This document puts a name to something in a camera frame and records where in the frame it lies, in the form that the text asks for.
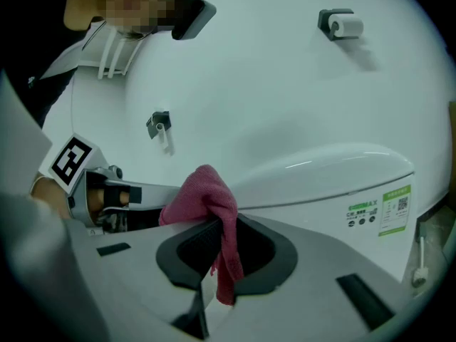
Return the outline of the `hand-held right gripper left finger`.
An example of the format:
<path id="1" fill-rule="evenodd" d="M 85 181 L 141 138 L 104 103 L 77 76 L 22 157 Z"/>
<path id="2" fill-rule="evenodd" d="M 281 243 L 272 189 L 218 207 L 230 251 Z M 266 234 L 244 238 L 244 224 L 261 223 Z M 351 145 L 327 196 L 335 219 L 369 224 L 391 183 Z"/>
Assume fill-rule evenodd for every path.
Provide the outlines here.
<path id="1" fill-rule="evenodd" d="M 110 341 L 213 341 L 208 273 L 219 220 L 90 235 L 89 273 Z"/>

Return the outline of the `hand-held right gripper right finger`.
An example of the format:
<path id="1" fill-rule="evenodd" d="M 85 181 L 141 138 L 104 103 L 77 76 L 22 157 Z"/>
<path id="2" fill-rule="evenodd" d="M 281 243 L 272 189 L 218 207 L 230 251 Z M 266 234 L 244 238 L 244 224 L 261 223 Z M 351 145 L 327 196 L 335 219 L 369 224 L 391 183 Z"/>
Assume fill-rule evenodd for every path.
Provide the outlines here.
<path id="1" fill-rule="evenodd" d="M 411 295 L 355 249 L 325 234 L 240 215 L 243 261 L 264 265 L 234 286 L 215 341 L 379 341 Z"/>

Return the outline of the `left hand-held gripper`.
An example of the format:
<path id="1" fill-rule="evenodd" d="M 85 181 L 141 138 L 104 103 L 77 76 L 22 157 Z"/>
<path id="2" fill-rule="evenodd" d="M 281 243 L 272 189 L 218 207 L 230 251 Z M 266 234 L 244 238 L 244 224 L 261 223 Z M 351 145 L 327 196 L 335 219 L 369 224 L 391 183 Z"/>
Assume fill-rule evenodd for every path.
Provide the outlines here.
<path id="1" fill-rule="evenodd" d="M 90 234 L 131 232 L 157 227 L 160 210 L 177 196 L 179 187 L 143 185 L 123 179 L 123 171 L 106 161 L 101 149 L 73 134 L 59 151 L 49 172 L 56 188 L 53 205 L 64 219 L 83 223 Z M 104 208 L 92 217 L 87 205 L 89 189 L 104 189 Z M 121 205 L 120 193 L 129 194 Z"/>

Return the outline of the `person's left hand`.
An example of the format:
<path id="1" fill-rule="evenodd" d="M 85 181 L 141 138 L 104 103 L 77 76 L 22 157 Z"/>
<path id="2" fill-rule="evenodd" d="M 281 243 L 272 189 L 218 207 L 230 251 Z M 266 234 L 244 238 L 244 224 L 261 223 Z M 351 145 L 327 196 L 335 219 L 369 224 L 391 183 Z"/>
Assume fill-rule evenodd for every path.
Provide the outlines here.
<path id="1" fill-rule="evenodd" d="M 119 200 L 121 205 L 127 205 L 129 194 L 121 192 Z M 87 205 L 90 215 L 96 218 L 104 208 L 104 189 L 89 189 L 87 192 Z"/>

